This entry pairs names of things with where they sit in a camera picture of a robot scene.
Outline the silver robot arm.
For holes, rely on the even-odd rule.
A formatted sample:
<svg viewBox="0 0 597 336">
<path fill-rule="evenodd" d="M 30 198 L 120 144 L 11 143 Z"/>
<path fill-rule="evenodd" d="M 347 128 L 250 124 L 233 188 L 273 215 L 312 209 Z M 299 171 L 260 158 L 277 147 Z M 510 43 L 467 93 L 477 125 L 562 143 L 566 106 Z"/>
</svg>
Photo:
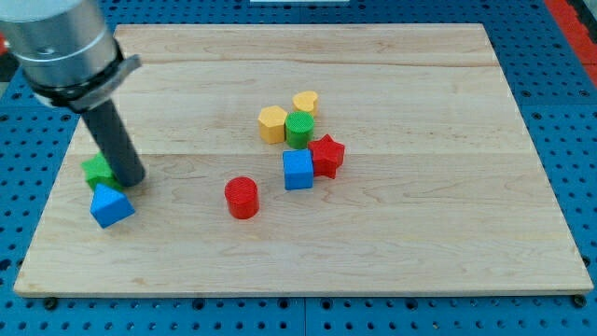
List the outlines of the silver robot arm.
<svg viewBox="0 0 597 336">
<path fill-rule="evenodd" d="M 141 66 L 93 0 L 1 0 L 1 33 L 37 98 L 77 113 L 107 102 Z"/>
</svg>

